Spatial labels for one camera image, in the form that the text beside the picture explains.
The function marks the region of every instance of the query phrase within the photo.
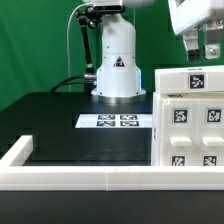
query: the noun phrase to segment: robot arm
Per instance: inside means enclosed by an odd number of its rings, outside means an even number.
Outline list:
[[[151,5],[154,0],[83,0],[84,3],[93,3],[93,6],[125,6],[129,8],[141,8]]]
[[[88,3],[84,12],[78,12],[86,52],[89,52],[86,26],[102,27],[102,65],[96,72],[97,88],[92,90],[96,100],[107,103],[130,103],[145,97],[141,88],[141,71],[135,61],[134,26],[120,15],[126,9],[151,5],[154,0],[83,0]]]
[[[198,31],[204,29],[204,56],[219,58],[223,32],[223,0],[168,0],[176,35],[183,35],[189,61],[200,60]]]

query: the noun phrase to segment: green wall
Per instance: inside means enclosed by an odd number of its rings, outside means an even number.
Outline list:
[[[68,77],[66,29],[72,10],[81,0],[0,0],[0,110],[26,93],[49,91]],[[133,20],[133,11],[124,17]],[[170,24],[168,0],[136,10],[137,64],[143,85],[154,90],[154,70],[223,64],[215,61],[188,63],[181,37]],[[93,61],[101,63],[100,28],[89,31]],[[80,29],[74,19],[71,32],[72,75],[85,72]],[[72,88],[82,91],[82,86]]]

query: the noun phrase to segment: white block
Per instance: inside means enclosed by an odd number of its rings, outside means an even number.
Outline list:
[[[223,93],[154,94],[152,165],[222,166],[223,139]]]
[[[224,66],[157,69],[155,83],[160,94],[224,91]]]
[[[0,160],[0,167],[22,166],[33,151],[33,138],[23,135]]]
[[[175,147],[186,147],[186,146],[192,146],[192,141],[188,137],[171,137],[170,139],[171,144]]]
[[[224,139],[221,137],[212,137],[212,138],[204,137],[203,142],[206,146],[210,147],[224,146]]]

